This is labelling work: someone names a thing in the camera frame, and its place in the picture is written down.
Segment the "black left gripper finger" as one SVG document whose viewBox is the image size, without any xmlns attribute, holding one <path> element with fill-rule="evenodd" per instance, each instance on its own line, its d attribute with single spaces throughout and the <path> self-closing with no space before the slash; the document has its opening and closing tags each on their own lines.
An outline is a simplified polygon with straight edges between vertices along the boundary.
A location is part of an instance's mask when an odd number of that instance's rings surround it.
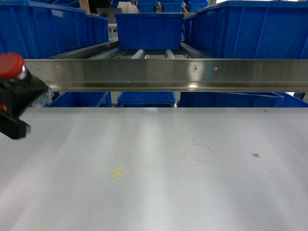
<svg viewBox="0 0 308 231">
<path fill-rule="evenodd" d="M 27 136 L 31 127 L 19 116 L 48 86 L 38 77 L 26 72 L 22 78 L 0 79 L 0 132 L 18 140 Z"/>
</svg>

